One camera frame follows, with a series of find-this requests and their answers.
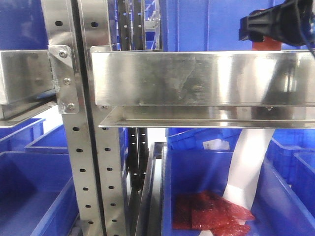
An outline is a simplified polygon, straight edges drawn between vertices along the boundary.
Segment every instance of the perforated metal upright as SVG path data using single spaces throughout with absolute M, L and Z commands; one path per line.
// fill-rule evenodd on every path
M 98 126 L 112 108 L 95 105 L 90 56 L 92 46 L 102 45 L 102 51 L 117 47 L 115 1 L 42 0 L 42 6 L 84 236 L 128 236 L 119 130 Z

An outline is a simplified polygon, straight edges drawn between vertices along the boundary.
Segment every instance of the black mount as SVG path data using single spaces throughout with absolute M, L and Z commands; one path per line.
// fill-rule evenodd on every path
M 242 18 L 239 40 L 263 42 L 264 36 L 268 36 L 291 46 L 302 46 L 305 43 L 300 33 L 301 28 L 305 37 L 314 42 L 313 0 L 298 0 L 300 16 L 296 14 L 295 2 L 296 0 L 286 0 L 280 5 L 254 11 Z

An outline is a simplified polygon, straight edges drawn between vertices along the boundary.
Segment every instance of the black cable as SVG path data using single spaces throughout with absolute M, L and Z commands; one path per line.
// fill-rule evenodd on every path
M 307 38 L 305 37 L 305 35 L 304 35 L 303 31 L 302 31 L 301 15 L 300 15 L 298 2 L 299 2 L 299 0 L 295 0 L 295 8 L 294 9 L 295 9 L 297 23 L 298 23 L 298 26 L 299 26 L 300 35 L 301 35 L 302 40 L 305 43 L 306 47 L 308 48 L 308 50 L 310 51 L 310 53 L 313 55 L 313 57 L 315 59 L 315 52 L 314 52 L 310 42 L 307 40 Z

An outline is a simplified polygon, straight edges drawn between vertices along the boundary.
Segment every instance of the screw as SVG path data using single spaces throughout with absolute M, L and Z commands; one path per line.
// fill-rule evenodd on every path
M 67 109 L 68 109 L 69 111 L 73 111 L 73 110 L 74 110 L 74 104 L 73 104 L 73 103 L 69 103 L 69 104 L 67 105 Z
M 62 57 L 62 58 L 66 58 L 68 56 L 68 53 L 66 50 L 60 50 L 59 51 L 59 56 Z
M 71 84 L 71 79 L 70 79 L 70 78 L 64 78 L 64 79 L 63 79 L 63 83 L 64 83 L 65 85 L 70 85 L 70 84 Z

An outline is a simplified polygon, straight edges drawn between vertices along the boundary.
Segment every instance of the blue wall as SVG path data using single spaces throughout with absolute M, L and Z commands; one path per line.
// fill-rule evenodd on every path
M 47 49 L 40 0 L 0 0 L 0 50 Z

